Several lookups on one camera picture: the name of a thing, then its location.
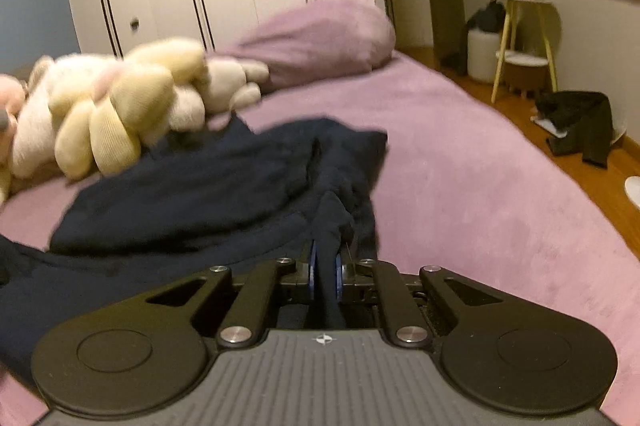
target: yellow table leg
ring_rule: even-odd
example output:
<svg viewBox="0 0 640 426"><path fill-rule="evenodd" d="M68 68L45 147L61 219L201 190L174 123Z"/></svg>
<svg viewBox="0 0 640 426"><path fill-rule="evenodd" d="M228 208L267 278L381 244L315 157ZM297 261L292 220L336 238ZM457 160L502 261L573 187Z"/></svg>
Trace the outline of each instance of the yellow table leg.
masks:
<svg viewBox="0 0 640 426"><path fill-rule="evenodd" d="M511 27L511 2L507 2L507 15L504 17L504 27L502 28L502 40L500 41L500 55L498 56L498 68L495 70L494 91L491 94L491 104L495 104L495 97L498 95L498 85L502 76L502 66L504 65L504 53L507 50L507 40L509 38L509 28Z"/></svg>
<svg viewBox="0 0 640 426"><path fill-rule="evenodd" d="M549 63L549 75L551 76L551 88L553 91L558 91L558 79L556 77L556 63L554 62L554 53L551 49L551 43L549 38L546 37L545 19L542 15L542 6L536 4L536 10L538 11L538 18L540 19L540 29L542 30L542 39L545 41L546 60Z"/></svg>
<svg viewBox="0 0 640 426"><path fill-rule="evenodd" d="M511 3L511 44L509 48L511 50L516 49L516 28L518 26L518 2L512 1Z"/></svg>

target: black fabric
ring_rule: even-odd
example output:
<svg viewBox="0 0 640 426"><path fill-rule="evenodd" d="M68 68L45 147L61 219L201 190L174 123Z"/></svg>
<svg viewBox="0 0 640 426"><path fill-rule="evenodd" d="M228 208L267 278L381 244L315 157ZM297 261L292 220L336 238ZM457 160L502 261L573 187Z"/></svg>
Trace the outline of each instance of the black fabric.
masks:
<svg viewBox="0 0 640 426"><path fill-rule="evenodd" d="M0 237L0 360L30 380L53 326L210 265L246 272L299 257L314 241L327 327L343 327L335 256L375 257L369 193L386 134L329 119L258 135L233 119L221 135L165 139L130 170L81 193L50 251Z"/></svg>
<svg viewBox="0 0 640 426"><path fill-rule="evenodd" d="M468 35L473 28L480 28L483 32L500 32L504 26L506 11L501 3L491 0L484 9L479 9L462 29L460 35L460 51L447 56L442 60L442 65L456 70L458 75L466 75L468 58Z"/></svg>
<svg viewBox="0 0 640 426"><path fill-rule="evenodd" d="M607 168L613 123L606 95L594 91L547 93L536 101L536 107L556 129L567 131L564 138L546 140L555 156L582 153L583 162Z"/></svg>

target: small table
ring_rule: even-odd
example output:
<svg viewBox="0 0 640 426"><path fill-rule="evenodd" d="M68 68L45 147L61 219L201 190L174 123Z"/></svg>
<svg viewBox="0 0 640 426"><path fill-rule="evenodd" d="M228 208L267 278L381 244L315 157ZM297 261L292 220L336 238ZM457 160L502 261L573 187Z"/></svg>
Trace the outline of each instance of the small table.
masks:
<svg viewBox="0 0 640 426"><path fill-rule="evenodd" d="M511 31L510 49L515 50L516 43L516 23L518 21L518 8L521 3L528 3L536 6L538 19L540 20L540 30L542 31L542 39L545 42L546 60L549 65L549 75L551 76L551 88L558 91L558 80L556 79L556 64L554 55L551 50L549 38L546 37L545 19L542 16L542 5L551 5L546 0L498 0L507 3L507 15L504 17L504 27L502 29L502 39L500 41L500 54L498 54L498 68L495 71L494 91L491 94L491 102L495 104L495 98L498 95L498 85L502 77L502 67L504 65L504 54L507 51L507 39Z"/></svg>

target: plush toy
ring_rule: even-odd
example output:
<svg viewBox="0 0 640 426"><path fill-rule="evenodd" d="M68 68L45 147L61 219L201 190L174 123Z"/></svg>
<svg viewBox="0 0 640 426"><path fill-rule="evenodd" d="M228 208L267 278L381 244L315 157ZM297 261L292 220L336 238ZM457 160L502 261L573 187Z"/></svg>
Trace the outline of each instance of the plush toy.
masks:
<svg viewBox="0 0 640 426"><path fill-rule="evenodd" d="M269 78L261 62L207 62L201 44L184 38L141 45L124 60L49 58L41 69L17 122L10 163L21 179L54 159L70 179L94 162L105 175L119 173L169 130L197 131L206 114L255 104Z"/></svg>
<svg viewBox="0 0 640 426"><path fill-rule="evenodd" d="M56 133L62 123L63 106L82 91L114 59L102 56L64 56L53 62L45 56L38 60L28 83L29 98L17 120L9 164L14 177L31 178L38 167L53 162ZM54 112L49 109L51 93L56 93Z"/></svg>
<svg viewBox="0 0 640 426"><path fill-rule="evenodd" d="M135 48L95 77L90 93L75 92L72 103L56 101L56 86L49 107L65 117L54 147L60 169L79 179L95 161L102 174L114 175L170 129L201 129L205 108L190 82L205 69L197 41L173 38Z"/></svg>
<svg viewBox="0 0 640 426"><path fill-rule="evenodd" d="M258 85L269 79L266 64L250 59L214 57L194 85L208 115L237 111L260 101Z"/></svg>
<svg viewBox="0 0 640 426"><path fill-rule="evenodd" d="M15 77L0 74L0 205L9 197L11 171L7 164L17 128L16 116L26 97L26 85Z"/></svg>

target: dark blue garment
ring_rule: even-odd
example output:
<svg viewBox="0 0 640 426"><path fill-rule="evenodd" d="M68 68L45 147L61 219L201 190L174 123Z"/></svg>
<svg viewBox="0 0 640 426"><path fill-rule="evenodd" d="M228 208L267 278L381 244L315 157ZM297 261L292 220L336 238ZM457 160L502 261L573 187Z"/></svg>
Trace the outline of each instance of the dark blue garment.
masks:
<svg viewBox="0 0 640 426"><path fill-rule="evenodd" d="M345 240L376 254L369 193L386 134L329 119L254 134L234 118L222 134L175 139L82 190L49 252L0 237L0 361L19 376L31 379L36 343L72 317L211 265L296 258L311 241L326 326L343 326L335 256Z"/></svg>

